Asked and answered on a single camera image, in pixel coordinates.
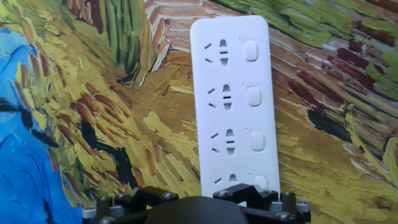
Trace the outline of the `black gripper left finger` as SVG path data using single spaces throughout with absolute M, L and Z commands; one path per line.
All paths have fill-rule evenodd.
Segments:
M 150 210 L 166 202 L 178 200 L 179 195 L 157 187 L 138 187 L 114 197 L 96 199 L 94 206 L 82 210 L 83 224 L 145 223 Z

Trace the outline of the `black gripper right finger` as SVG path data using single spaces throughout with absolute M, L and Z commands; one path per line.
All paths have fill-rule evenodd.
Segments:
M 311 204 L 298 200 L 293 192 L 258 189 L 257 185 L 238 184 L 219 190 L 213 197 L 233 202 L 248 223 L 262 224 L 311 224 Z

